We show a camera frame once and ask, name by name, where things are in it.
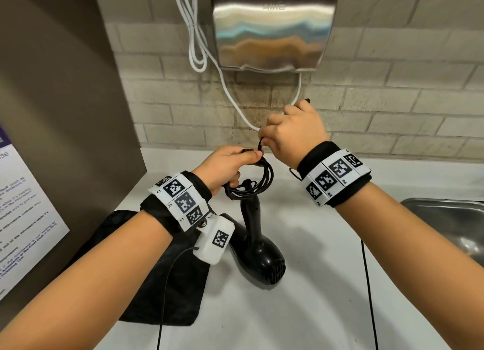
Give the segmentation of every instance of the white power cord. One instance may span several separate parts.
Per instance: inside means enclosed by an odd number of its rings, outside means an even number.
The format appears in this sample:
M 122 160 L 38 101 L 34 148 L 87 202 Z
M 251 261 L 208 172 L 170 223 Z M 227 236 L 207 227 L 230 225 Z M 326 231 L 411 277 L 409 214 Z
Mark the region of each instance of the white power cord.
M 249 120 L 245 118 L 245 115 L 242 113 L 241 109 L 239 108 L 235 100 L 232 98 L 230 93 L 228 92 L 227 85 L 225 84 L 224 74 L 222 73 L 222 70 L 220 69 L 217 63 L 217 60 L 210 53 L 208 49 L 207 37 L 205 36 L 202 28 L 200 28 L 198 24 L 198 0 L 192 0 L 191 4 L 189 0 L 183 0 L 183 1 L 176 0 L 176 2 L 177 2 L 178 9 L 180 10 L 180 14 L 183 17 L 183 20 L 188 28 L 188 40 L 189 40 L 188 59 L 190 60 L 190 65 L 193 67 L 193 69 L 196 72 L 202 73 L 207 69 L 207 65 L 208 65 L 207 57 L 210 58 L 214 63 L 215 67 L 217 68 L 218 73 L 220 74 L 220 81 L 222 82 L 222 88 L 224 89 L 228 100 L 230 100 L 230 102 L 235 107 L 235 109 L 242 117 L 244 122 L 254 131 L 258 131 L 259 128 L 252 125 L 251 122 L 249 122 Z M 197 53 L 195 51 L 195 43 L 197 43 L 198 47 L 200 48 L 202 59 L 197 58 Z M 298 90 L 296 93 L 296 97 L 291 103 L 292 105 L 294 105 L 294 103 L 297 102 L 299 98 L 300 90 L 301 90 L 301 74 L 299 73 Z

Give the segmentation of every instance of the black bag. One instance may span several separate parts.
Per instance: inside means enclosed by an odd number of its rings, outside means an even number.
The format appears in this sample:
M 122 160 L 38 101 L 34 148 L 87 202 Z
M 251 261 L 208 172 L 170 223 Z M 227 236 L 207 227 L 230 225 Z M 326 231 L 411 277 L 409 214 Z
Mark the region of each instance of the black bag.
M 109 215 L 93 236 L 79 249 L 68 267 L 136 214 L 135 211 L 118 210 Z M 119 318 L 120 321 L 160 324 L 163 291 L 168 269 L 181 251 L 193 247 L 198 239 L 198 233 L 197 231 L 196 234 L 189 236 L 178 234 L 173 238 Z M 164 325 L 190 326 L 195 322 L 200 310 L 209 268 L 208 263 L 199 260 L 192 252 L 185 252 L 178 258 L 166 285 Z

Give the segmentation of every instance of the person's right arm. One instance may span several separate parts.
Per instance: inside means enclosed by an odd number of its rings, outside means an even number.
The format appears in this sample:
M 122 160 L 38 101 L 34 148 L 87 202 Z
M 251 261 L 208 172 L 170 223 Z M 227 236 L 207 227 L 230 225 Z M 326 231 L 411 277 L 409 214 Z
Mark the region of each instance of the person's right arm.
M 270 115 L 259 137 L 293 169 L 329 139 L 318 113 L 306 101 L 286 106 L 284 115 Z M 452 349 L 484 348 L 481 266 L 373 183 L 336 211 Z

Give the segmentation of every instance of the stainless steel sink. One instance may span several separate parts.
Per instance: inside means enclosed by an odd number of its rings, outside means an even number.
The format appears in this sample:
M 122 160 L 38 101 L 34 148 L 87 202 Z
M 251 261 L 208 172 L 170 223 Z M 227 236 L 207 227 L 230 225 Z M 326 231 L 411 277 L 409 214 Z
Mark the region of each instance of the stainless steel sink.
M 484 267 L 484 203 L 408 199 L 402 205 Z

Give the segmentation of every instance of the instruction sheet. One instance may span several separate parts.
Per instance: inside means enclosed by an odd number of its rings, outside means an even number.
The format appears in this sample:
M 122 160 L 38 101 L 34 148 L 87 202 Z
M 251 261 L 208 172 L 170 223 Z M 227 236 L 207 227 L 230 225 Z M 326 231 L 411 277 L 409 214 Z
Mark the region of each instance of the instruction sheet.
M 0 128 L 0 300 L 68 231 Z

